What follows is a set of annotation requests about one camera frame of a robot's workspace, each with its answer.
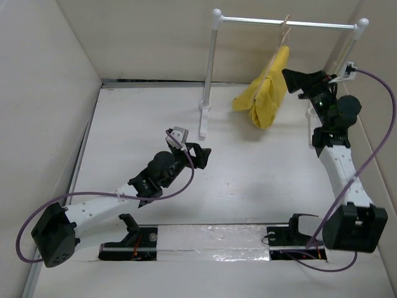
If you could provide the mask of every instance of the metal frame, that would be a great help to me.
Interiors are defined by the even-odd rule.
[[[222,15],[222,12],[219,9],[214,9],[212,11],[213,15],[213,27],[211,32],[211,42],[210,42],[210,53],[208,56],[208,65],[207,65],[207,75],[205,77],[204,84],[204,94],[203,100],[201,101],[199,108],[201,112],[200,119],[200,132],[199,137],[205,138],[208,130],[208,118],[211,110],[211,102],[210,102],[210,91],[211,91],[211,83],[212,83],[212,71],[213,71],[213,61],[215,58],[215,47],[216,47],[216,37],[218,35],[218,27],[222,22],[230,22],[230,23],[240,23],[240,24],[256,24],[256,25],[267,25],[267,26],[281,26],[284,23],[284,20],[267,20],[267,19],[250,19],[244,17],[225,17]],[[327,24],[327,23],[312,23],[312,22],[295,22],[288,20],[285,23],[286,27],[303,27],[303,28],[320,28],[320,29],[329,29],[329,30],[337,30],[337,31],[351,31],[353,32],[349,42],[347,43],[345,49],[343,50],[341,55],[338,55],[339,58],[336,61],[336,66],[332,70],[333,73],[339,73],[343,64],[345,63],[347,57],[352,51],[356,41],[360,38],[362,33],[364,32],[366,26],[368,26],[368,19],[360,19],[357,24],[354,25],[345,25],[345,24]]]

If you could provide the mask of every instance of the yellow cloth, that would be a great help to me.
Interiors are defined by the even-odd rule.
[[[281,71],[287,67],[289,55],[290,49],[286,45],[280,47],[255,101],[253,97],[262,82],[269,64],[263,70],[260,77],[252,81],[239,97],[233,99],[233,110],[249,110],[250,118],[261,129],[272,125],[276,112],[287,91],[287,85]]]

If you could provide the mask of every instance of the purple cable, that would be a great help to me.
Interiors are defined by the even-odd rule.
[[[81,192],[71,192],[69,194],[62,194],[58,197],[54,197],[53,199],[49,200],[48,202],[44,203],[44,205],[40,206],[35,212],[33,212],[28,218],[27,220],[24,222],[24,224],[21,226],[18,235],[17,235],[17,239],[15,242],[15,249],[17,252],[17,255],[19,257],[19,259],[25,263],[29,263],[29,264],[34,264],[34,263],[39,263],[41,261],[43,261],[43,259],[37,259],[37,260],[29,260],[27,258],[25,258],[22,255],[22,252],[20,250],[20,240],[22,238],[22,234],[24,233],[27,225],[32,221],[32,219],[40,212],[42,211],[44,208],[47,208],[49,205],[54,204],[62,199],[66,199],[67,197],[70,196],[88,196],[88,195],[93,195],[93,196],[105,196],[105,197],[122,197],[123,199],[130,199],[130,200],[147,200],[147,201],[160,201],[160,200],[165,200],[165,199],[169,199],[170,197],[175,197],[178,194],[182,193],[183,191],[185,191],[185,189],[187,189],[189,187],[189,185],[192,183],[193,178],[194,178],[194,164],[193,161],[190,157],[190,155],[188,154],[187,150],[184,150],[184,147],[182,146],[181,143],[179,143],[168,131],[166,131],[168,137],[170,137],[178,146],[181,150],[183,150],[183,152],[185,153],[190,166],[192,168],[192,174],[190,176],[189,181],[186,183],[186,185],[184,187],[182,187],[180,190],[174,192],[173,194],[169,194],[168,196],[164,196],[164,197],[134,197],[134,196],[127,196],[125,194],[114,194],[111,192],[97,192],[97,191],[81,191]]]
[[[349,268],[351,268],[355,264],[355,262],[357,261],[357,257],[358,257],[358,254],[355,251],[353,260],[347,266],[345,266],[343,268],[339,268],[339,269],[321,269],[321,268],[317,268],[317,267],[313,267],[313,266],[307,265],[306,263],[294,258],[292,255],[289,254],[289,253],[300,253],[301,255],[309,256],[310,258],[313,258],[314,260],[317,260],[314,256],[312,256],[309,253],[305,253],[304,251],[299,251],[299,250],[280,250],[280,252],[281,253],[285,253],[288,257],[290,257],[294,261],[298,262],[299,264],[301,264],[301,265],[303,265],[303,266],[305,266],[307,268],[310,268],[310,269],[313,269],[313,270],[316,270],[316,271],[320,271],[320,272],[326,272],[326,273],[335,273],[335,272],[342,272],[342,271],[348,270]]]
[[[320,225],[318,226],[317,230],[315,231],[315,233],[313,234],[313,236],[310,238],[308,244],[306,245],[306,248],[309,248],[311,246],[313,246],[313,242],[316,240],[316,237],[318,236],[318,234],[320,233],[320,231],[323,229],[326,221],[328,220],[328,218],[331,216],[331,213],[333,212],[333,210],[336,208],[336,206],[338,206],[338,204],[340,203],[340,201],[343,199],[344,195],[346,194],[346,192],[349,190],[349,188],[351,187],[351,185],[354,183],[354,180],[360,176],[360,174],[362,173],[362,171],[368,166],[368,164],[374,159],[375,155],[380,151],[380,149],[384,146],[384,144],[386,143],[386,141],[388,140],[391,131],[393,130],[393,127],[395,126],[395,121],[396,121],[396,98],[395,95],[393,93],[393,91],[391,90],[390,86],[387,85],[387,83],[379,78],[377,75],[369,73],[368,71],[365,70],[355,70],[358,73],[363,73],[367,76],[370,76],[371,78],[377,80],[380,84],[382,84],[387,91],[390,94],[391,97],[391,105],[393,107],[392,110],[392,115],[391,115],[391,121],[390,121],[390,126],[389,129],[387,130],[386,135],[383,137],[383,140],[379,143],[379,145],[377,146],[377,148],[373,151],[373,153],[370,155],[370,157],[368,157],[368,159],[365,161],[365,163],[358,169],[358,171],[354,174],[353,178],[346,184],[346,186],[344,187],[344,189],[341,191],[341,193],[337,196],[337,198],[335,199],[335,202],[331,205],[331,207],[329,208],[329,210],[327,211],[326,215],[324,216],[323,221],[320,223]]]

